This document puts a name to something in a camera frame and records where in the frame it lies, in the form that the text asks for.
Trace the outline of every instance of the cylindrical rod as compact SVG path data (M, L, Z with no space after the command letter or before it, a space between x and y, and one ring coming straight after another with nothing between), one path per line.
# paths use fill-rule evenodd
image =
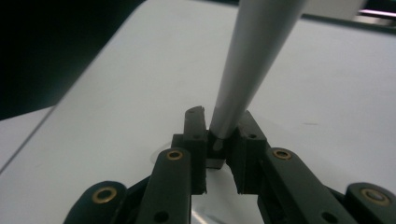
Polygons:
M241 0L210 131L228 138L262 84L305 0Z

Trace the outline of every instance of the dark background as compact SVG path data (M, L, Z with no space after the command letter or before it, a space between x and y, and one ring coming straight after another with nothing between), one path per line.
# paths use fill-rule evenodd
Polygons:
M0 120L56 105L143 1L3 1ZM395 5L393 0L369 0L365 8L385 10Z

